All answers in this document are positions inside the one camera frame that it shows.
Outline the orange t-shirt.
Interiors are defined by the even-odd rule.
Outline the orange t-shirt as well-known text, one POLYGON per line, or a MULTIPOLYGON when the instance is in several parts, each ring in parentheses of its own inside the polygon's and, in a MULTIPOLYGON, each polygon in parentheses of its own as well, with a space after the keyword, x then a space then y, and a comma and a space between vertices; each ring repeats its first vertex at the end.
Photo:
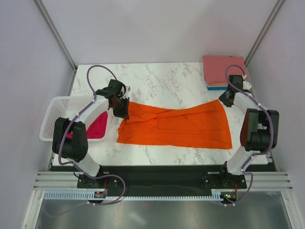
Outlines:
POLYGON ((186 109, 131 102, 129 119, 118 128, 118 143, 232 149, 227 116, 219 100, 186 109))

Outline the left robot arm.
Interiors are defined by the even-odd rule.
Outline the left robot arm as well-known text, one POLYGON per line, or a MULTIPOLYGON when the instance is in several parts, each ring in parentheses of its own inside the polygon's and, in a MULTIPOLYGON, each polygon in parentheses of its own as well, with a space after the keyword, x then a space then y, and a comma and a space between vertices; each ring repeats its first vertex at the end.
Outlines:
POLYGON ((130 88, 118 80, 111 79, 108 86, 93 93, 90 102, 71 118, 59 117, 55 121, 52 151, 67 159, 81 172, 88 175, 93 187, 101 187, 105 177, 99 173, 101 166, 88 153, 87 130, 104 112, 112 109, 115 117, 128 119, 130 88))

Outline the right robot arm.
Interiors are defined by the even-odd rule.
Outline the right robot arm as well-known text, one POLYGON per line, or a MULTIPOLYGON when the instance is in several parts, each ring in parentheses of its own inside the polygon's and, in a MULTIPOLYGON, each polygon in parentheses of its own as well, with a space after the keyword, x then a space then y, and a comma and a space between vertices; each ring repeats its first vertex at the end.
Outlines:
POLYGON ((244 77, 229 75, 228 87, 219 97, 226 106, 236 106, 244 114, 240 132, 240 146, 234 156, 221 168, 218 182, 228 188, 235 183, 235 178, 245 174, 250 163, 260 155, 265 155, 275 148, 278 138, 280 114, 257 102, 250 91, 244 89, 244 77))

